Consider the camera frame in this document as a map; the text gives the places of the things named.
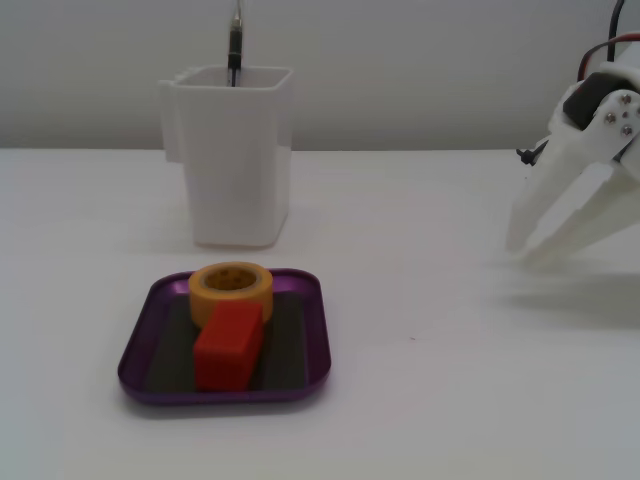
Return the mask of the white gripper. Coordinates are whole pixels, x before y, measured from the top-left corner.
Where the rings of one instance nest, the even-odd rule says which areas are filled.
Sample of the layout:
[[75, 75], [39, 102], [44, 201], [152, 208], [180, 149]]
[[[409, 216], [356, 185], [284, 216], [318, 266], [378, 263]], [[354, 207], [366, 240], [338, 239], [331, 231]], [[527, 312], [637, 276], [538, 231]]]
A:
[[[512, 204], [506, 249], [544, 268], [639, 223], [639, 69], [604, 63], [556, 106], [549, 136]], [[584, 205], [534, 247], [539, 221], [590, 166], [612, 167]]]

